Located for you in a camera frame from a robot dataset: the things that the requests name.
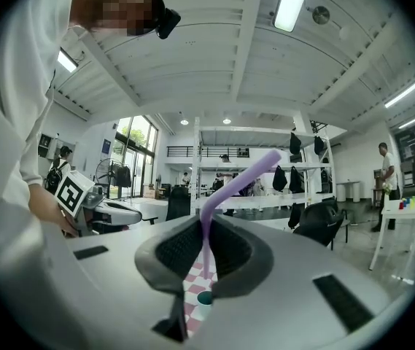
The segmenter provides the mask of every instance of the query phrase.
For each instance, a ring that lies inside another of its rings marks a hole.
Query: fluorescent light
[[[412,90],[415,90],[415,83],[412,84],[410,87],[408,87],[406,90],[404,90],[400,95],[390,100],[388,103],[385,104],[386,108],[390,108],[393,104],[400,101],[402,98],[404,98],[406,95],[408,95]]]
[[[399,129],[405,128],[407,125],[411,125],[411,124],[413,124],[413,123],[415,123],[415,118],[414,118],[413,120],[411,120],[410,122],[407,122],[407,123],[405,123],[404,125],[401,125],[401,126],[399,127]]]
[[[280,30],[293,31],[304,0],[280,0],[274,26]]]
[[[68,53],[66,53],[63,48],[60,48],[60,54],[58,55],[58,62],[61,63],[68,70],[72,73],[77,68],[77,63],[71,57],[69,57]]]

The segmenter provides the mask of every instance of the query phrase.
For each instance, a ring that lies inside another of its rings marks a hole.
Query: cup
[[[204,290],[198,294],[199,313],[205,319],[212,308],[212,292]]]

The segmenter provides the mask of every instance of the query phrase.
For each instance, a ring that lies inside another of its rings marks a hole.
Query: purple straw
[[[239,190],[242,190],[257,177],[268,171],[269,168],[279,162],[281,158],[282,156],[278,150],[271,150],[251,167],[244,170],[235,179],[211,195],[204,204],[201,209],[201,224],[203,233],[203,277],[205,279],[207,279],[209,275],[209,232],[215,208],[227,198],[236,194]]]

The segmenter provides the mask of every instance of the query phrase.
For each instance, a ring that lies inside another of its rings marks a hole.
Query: white shelving rack
[[[306,133],[290,130],[278,130],[273,128],[247,128],[247,127],[228,127],[228,126],[200,126],[197,117],[194,123],[194,149],[193,149],[193,173],[191,176],[191,214],[196,214],[197,210],[207,201],[207,197],[201,197],[201,175],[203,172],[242,172],[248,166],[236,165],[235,163],[218,163],[216,165],[203,164],[201,150],[204,147],[231,147],[231,148],[277,148],[289,149],[291,133],[294,133],[301,140],[301,157],[299,163],[280,163],[280,167],[285,171],[291,171],[294,166],[299,172],[303,173],[304,193],[267,195],[261,197],[230,197],[222,202],[217,209],[262,209],[267,207],[291,206],[294,203],[320,202],[325,198],[334,196],[334,188],[331,193],[310,193],[310,183],[314,175],[320,175],[321,168],[329,168],[332,178],[335,178],[333,166],[332,149],[327,137],[322,137],[327,149],[320,161],[309,160],[306,151],[312,150],[312,154],[317,157],[313,149],[305,149],[314,146],[314,133]],[[322,159],[328,157],[329,163],[322,163]]]

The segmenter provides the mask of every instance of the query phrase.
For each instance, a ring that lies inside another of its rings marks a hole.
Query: black slot
[[[94,257],[102,253],[108,252],[108,249],[105,246],[94,246],[92,248],[78,250],[74,252],[77,260],[84,260],[85,258]]]
[[[313,282],[349,333],[372,320],[372,313],[334,275]]]

